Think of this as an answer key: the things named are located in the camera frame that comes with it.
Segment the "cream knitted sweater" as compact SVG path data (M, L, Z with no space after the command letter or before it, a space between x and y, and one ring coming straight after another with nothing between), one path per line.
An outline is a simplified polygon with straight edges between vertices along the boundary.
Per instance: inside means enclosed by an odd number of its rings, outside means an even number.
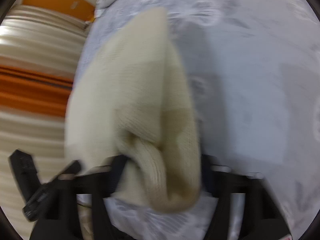
M167 12L136 15L97 51L67 104L65 156L83 171L129 157L116 197L158 212L192 207L200 148L184 66Z

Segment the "butterfly patterned bed sheet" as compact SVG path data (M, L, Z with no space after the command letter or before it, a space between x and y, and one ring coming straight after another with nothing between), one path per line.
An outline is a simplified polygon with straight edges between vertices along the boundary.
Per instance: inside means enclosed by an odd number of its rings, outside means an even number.
M98 10L76 70L133 16L165 7L207 154L261 173L294 239L319 212L319 20L306 0L117 0Z

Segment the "cream and orange curtain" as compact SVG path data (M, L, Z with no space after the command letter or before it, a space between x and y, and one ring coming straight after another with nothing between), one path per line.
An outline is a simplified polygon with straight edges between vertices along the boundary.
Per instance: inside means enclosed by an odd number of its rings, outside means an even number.
M42 181L65 166L65 112L86 37L83 21L28 5L12 7L1 23L1 208L23 239L33 224L9 156L31 154Z

